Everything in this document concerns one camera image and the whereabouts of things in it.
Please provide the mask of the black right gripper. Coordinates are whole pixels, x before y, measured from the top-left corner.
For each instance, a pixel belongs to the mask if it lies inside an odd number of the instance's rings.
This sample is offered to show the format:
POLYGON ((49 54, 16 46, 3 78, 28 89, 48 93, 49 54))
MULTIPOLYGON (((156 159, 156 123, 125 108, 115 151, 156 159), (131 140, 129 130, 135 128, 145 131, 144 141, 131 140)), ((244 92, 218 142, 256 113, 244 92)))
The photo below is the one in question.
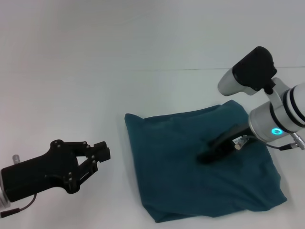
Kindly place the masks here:
POLYGON ((201 146, 197 155, 198 162, 210 164, 226 158, 236 150, 234 139, 243 137, 244 135, 253 135, 249 124, 232 126, 216 139, 201 146))

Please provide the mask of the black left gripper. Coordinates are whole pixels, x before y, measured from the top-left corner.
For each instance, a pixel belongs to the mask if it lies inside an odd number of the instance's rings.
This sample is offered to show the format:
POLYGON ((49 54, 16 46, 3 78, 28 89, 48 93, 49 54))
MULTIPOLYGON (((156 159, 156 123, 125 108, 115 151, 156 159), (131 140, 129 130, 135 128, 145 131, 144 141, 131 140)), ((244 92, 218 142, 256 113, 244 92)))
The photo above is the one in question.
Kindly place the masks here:
POLYGON ((90 176, 98 171, 98 163, 111 158, 106 142, 90 146, 83 142, 51 142, 47 153, 1 170, 4 193, 10 202, 61 187, 69 194, 80 190, 90 176), (76 157, 87 159, 78 165, 76 157))

